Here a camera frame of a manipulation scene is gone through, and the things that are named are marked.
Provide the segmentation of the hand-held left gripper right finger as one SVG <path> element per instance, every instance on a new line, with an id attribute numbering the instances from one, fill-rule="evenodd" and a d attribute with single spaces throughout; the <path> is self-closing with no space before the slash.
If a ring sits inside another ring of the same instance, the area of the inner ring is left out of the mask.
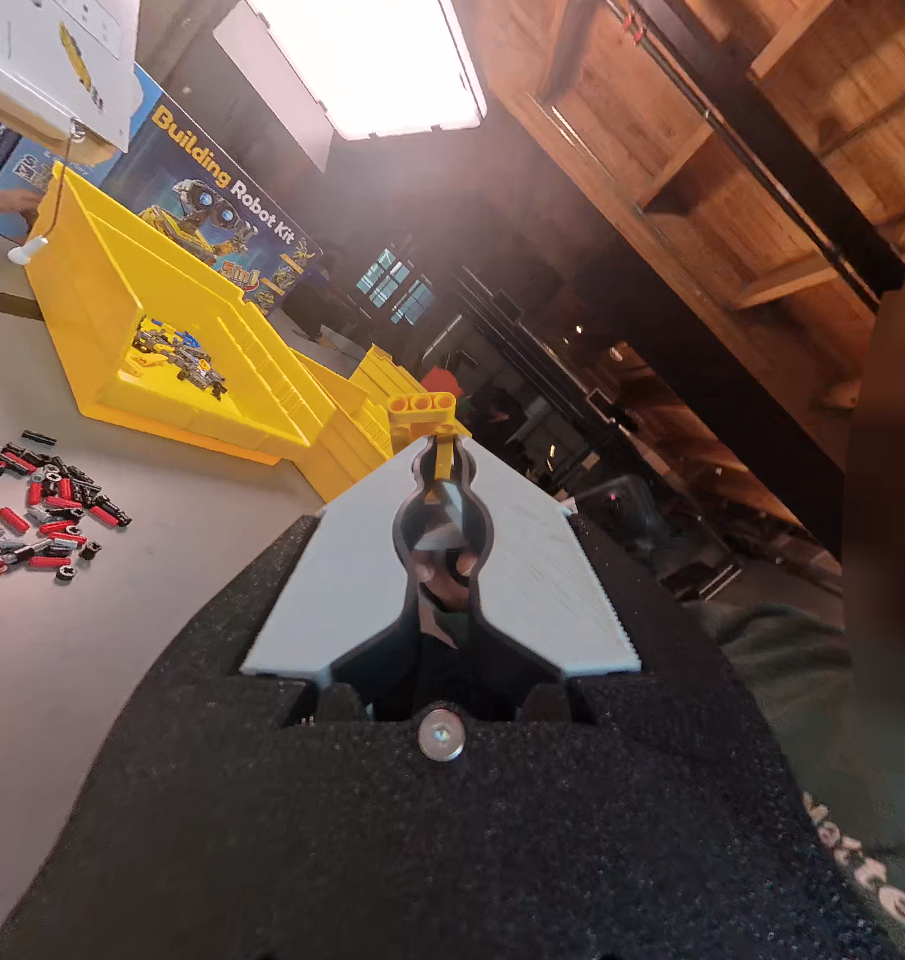
<path id="1" fill-rule="evenodd" d="M 518 711 L 536 687 L 633 675 L 642 661 L 566 510 L 472 438 L 458 441 L 470 652 Z"/>

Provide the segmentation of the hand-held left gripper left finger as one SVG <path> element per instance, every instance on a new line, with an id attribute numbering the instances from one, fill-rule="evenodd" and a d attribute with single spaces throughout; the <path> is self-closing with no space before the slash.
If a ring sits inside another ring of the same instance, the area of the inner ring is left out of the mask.
<path id="1" fill-rule="evenodd" d="M 245 655 L 247 677 L 349 685 L 364 706 L 411 675 L 419 628 L 400 512 L 424 488 L 425 441 L 330 501 Z"/>

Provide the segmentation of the yellow lego beam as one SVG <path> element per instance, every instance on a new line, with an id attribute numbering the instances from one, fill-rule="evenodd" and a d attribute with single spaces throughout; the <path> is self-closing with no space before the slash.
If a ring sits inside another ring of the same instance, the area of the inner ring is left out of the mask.
<path id="1" fill-rule="evenodd" d="M 434 438 L 434 478 L 449 481 L 455 462 L 456 438 L 463 434 L 457 419 L 457 398 L 448 391 L 408 392 L 390 396 L 385 409 L 393 455 L 414 441 Z"/>

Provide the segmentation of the yellow plastic bin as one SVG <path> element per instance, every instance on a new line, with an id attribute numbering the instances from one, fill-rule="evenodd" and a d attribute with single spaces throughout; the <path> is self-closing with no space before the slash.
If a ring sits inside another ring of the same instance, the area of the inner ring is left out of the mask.
<path id="1" fill-rule="evenodd" d="M 241 290 L 86 179 L 54 167 L 25 267 L 86 417 L 254 462 L 298 463 L 336 408 Z M 191 334 L 224 376 L 216 400 L 133 349 L 144 322 Z"/>
<path id="2" fill-rule="evenodd" d="M 387 400 L 398 394 L 432 391 L 375 345 L 348 378 L 298 351 L 294 355 L 332 404 L 330 419 L 318 438 L 294 460 L 316 494 L 329 503 L 394 456 Z"/>

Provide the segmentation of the pile of small lego pins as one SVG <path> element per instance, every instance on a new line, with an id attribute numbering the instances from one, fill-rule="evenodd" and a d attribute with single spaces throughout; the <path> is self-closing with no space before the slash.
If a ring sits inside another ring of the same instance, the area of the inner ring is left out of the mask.
<path id="1" fill-rule="evenodd" d="M 71 585 L 133 516 L 54 447 L 0 440 L 0 580 L 20 571 Z"/>

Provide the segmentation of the pile of grey lego parts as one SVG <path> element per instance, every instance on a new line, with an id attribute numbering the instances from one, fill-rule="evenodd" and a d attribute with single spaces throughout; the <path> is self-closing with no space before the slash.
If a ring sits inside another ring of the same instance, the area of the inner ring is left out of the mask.
<path id="1" fill-rule="evenodd" d="M 228 393 L 225 376 L 195 336 L 158 318 L 143 318 L 138 323 L 125 362 L 133 376 L 171 367 L 178 381 L 208 392 L 217 401 Z"/>

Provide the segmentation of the lego instruction manual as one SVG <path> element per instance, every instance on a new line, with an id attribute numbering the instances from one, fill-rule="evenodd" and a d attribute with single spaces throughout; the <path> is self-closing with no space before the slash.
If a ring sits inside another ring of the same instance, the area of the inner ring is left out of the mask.
<path id="1" fill-rule="evenodd" d="M 142 102 L 139 2 L 10 2 L 16 69 L 99 138 L 126 152 Z"/>

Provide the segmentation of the person's right hand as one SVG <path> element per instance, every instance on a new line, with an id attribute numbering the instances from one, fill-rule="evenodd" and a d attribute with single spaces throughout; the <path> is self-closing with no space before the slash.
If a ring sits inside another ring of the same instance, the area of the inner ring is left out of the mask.
<path id="1" fill-rule="evenodd" d="M 467 611 L 472 570 L 479 559 L 476 553 L 415 550 L 411 559 L 421 600 L 447 612 Z"/>

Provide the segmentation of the person's green sweatshirt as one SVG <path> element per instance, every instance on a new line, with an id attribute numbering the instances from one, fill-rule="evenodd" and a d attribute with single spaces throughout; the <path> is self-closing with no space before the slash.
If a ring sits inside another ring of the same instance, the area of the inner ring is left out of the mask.
<path id="1" fill-rule="evenodd" d="M 777 604 L 686 608 L 756 700 L 827 858 L 905 958 L 905 716 L 859 694 L 842 628 Z"/>

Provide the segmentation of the blue toy kit box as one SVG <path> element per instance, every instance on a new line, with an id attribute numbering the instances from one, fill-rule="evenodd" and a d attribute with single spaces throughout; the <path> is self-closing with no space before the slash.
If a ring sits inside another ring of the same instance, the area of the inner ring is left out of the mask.
<path id="1" fill-rule="evenodd" d="M 53 154 L 0 123 L 0 236 L 23 243 L 36 222 L 55 163 Z"/>
<path id="2" fill-rule="evenodd" d="M 88 179 L 269 316 L 321 247 L 138 64 L 128 150 Z"/>

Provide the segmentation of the ceiling light panel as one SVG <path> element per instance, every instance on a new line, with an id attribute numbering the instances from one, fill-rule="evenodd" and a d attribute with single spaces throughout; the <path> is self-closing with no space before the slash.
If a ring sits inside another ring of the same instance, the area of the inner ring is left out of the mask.
<path id="1" fill-rule="evenodd" d="M 335 137 L 482 125 L 488 104 L 450 1 L 242 1 L 212 31 L 321 173 Z"/>

